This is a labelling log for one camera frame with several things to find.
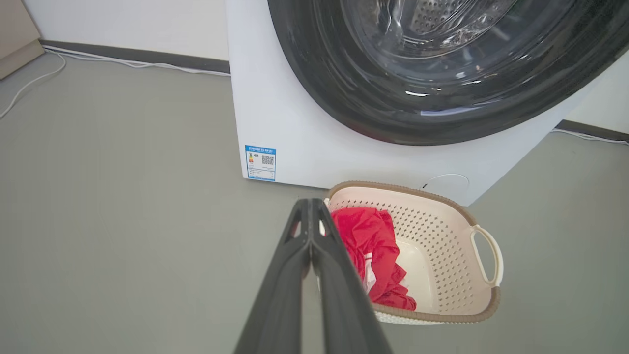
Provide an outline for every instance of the perforated basket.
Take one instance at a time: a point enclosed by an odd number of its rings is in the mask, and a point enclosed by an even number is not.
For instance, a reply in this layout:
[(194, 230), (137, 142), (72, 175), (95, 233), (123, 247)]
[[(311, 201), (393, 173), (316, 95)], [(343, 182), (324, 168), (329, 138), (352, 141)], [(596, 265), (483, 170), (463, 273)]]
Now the perforated basket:
[[(494, 238), (463, 207), (424, 191), (368, 182), (346, 182), (330, 190), (330, 212), (342, 208), (387, 210), (400, 248), (415, 311), (373, 304), (378, 320), (398, 324), (475, 323), (491, 317), (500, 303), (503, 259)], [(483, 235), (495, 259), (488, 280), (474, 242)]]

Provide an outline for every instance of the white washing machine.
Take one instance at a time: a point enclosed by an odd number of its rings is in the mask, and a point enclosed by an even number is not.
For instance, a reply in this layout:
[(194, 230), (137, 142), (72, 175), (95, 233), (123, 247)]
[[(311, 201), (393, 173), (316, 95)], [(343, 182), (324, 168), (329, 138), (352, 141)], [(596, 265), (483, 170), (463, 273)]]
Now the white washing machine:
[(375, 181), (462, 205), (531, 151), (629, 43), (627, 1), (226, 8), (243, 177)]

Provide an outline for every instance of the white cable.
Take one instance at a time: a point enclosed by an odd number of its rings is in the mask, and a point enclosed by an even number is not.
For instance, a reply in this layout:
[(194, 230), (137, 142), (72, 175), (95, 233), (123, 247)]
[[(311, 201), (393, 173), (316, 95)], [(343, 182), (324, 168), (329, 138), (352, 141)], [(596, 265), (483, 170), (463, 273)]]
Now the white cable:
[(172, 64), (166, 64), (166, 63), (146, 63), (146, 62), (139, 62), (135, 60), (116, 59), (116, 58), (110, 58), (110, 57), (103, 57), (102, 55), (77, 52), (76, 50), (53, 47), (50, 45), (42, 45), (42, 47), (46, 50), (46, 52), (60, 54), (66, 57), (71, 57), (71, 58), (80, 59), (80, 60), (91, 60), (91, 61), (97, 61), (97, 62), (115, 62), (115, 63), (126, 65), (128, 67), (132, 67), (134, 69), (142, 69), (145, 67), (162, 67), (164, 69), (175, 69), (175, 70), (188, 72), (190, 74), (210, 74), (210, 75), (217, 75), (217, 76), (231, 76), (230, 74), (227, 74), (225, 72), (220, 72), (220, 71), (188, 69), (185, 67), (174, 66)]
[(572, 135), (574, 137), (578, 137), (578, 138), (585, 139), (585, 140), (598, 140), (598, 141), (603, 141), (603, 142), (610, 142), (612, 144), (623, 144), (623, 145), (629, 146), (629, 142), (626, 142), (624, 140), (611, 140), (611, 139), (599, 138), (599, 137), (595, 137), (595, 136), (592, 136), (592, 135), (588, 135), (588, 134), (584, 134), (584, 133), (575, 133), (575, 132), (571, 132), (571, 131), (563, 130), (563, 129), (556, 129), (555, 128), (551, 132), (552, 133), (569, 134), (569, 135)]
[(63, 58), (63, 57), (62, 57), (61, 55), (59, 55), (58, 53), (55, 53), (55, 54), (57, 54), (57, 55), (61, 58), (61, 60), (64, 62), (63, 64), (61, 64), (61, 66), (59, 67), (59, 69), (57, 69), (57, 70), (55, 70), (55, 71), (53, 71), (53, 72), (49, 72), (48, 74), (44, 74), (44, 75), (42, 75), (42, 76), (40, 76), (40, 77), (38, 77), (38, 78), (36, 78), (36, 79), (33, 79), (33, 80), (29, 81), (29, 82), (28, 82), (28, 84), (26, 84), (26, 85), (22, 86), (22, 88), (21, 88), (21, 89), (19, 89), (18, 93), (16, 93), (16, 94), (15, 94), (15, 96), (13, 97), (13, 100), (11, 100), (11, 103), (9, 103), (9, 106), (8, 106), (8, 107), (7, 107), (7, 108), (6, 108), (6, 109), (5, 109), (2, 113), (0, 113), (0, 119), (4, 118), (4, 116), (5, 116), (7, 113), (9, 113), (9, 111), (13, 108), (13, 105), (15, 105), (15, 103), (17, 102), (18, 97), (19, 97), (19, 94), (20, 94), (20, 93), (22, 93), (22, 91), (24, 91), (24, 90), (25, 90), (28, 86), (30, 86), (30, 84), (34, 83), (35, 81), (41, 80), (41, 79), (43, 79), (44, 77), (48, 77), (48, 76), (54, 75), (54, 74), (56, 74), (56, 73), (58, 73), (58, 72), (60, 72), (61, 70), (63, 70), (63, 69), (64, 69), (65, 64), (66, 64), (66, 62), (65, 62), (65, 58)]

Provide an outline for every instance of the baseboard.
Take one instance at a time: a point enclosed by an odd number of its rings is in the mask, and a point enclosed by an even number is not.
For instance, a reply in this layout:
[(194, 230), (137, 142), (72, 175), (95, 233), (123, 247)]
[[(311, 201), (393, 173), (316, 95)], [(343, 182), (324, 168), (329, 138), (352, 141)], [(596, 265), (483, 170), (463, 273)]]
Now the baseboard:
[(227, 60), (153, 52), (151, 50), (107, 47), (105, 45), (58, 42), (55, 40), (40, 40), (40, 43), (42, 45), (50, 45), (67, 50), (75, 50), (77, 52), (102, 55), (103, 57), (135, 60), (146, 63), (166, 63), (174, 66), (186, 67), (188, 69), (218, 71), (227, 74), (230, 73), (230, 62)]
[(611, 140), (624, 140), (629, 142), (629, 134), (609, 130), (605, 128), (595, 127), (593, 125), (587, 125), (583, 123), (572, 122), (570, 120), (562, 120), (556, 126), (557, 129), (568, 130), (575, 133), (583, 133), (592, 135), (594, 137), (611, 139)]

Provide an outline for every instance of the gray floor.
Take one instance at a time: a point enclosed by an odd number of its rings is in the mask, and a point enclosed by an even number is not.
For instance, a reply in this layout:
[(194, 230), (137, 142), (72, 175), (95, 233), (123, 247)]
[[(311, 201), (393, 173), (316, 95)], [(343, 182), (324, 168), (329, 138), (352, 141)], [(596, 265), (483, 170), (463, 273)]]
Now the gray floor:
[[(0, 108), (52, 71), (0, 82)], [(230, 80), (68, 60), (0, 120), (0, 352), (230, 353), (294, 201), (240, 176)], [(500, 309), (383, 324), (403, 353), (629, 346), (629, 147), (551, 134), (470, 208), (503, 250)], [(323, 353), (314, 278), (304, 353)]]

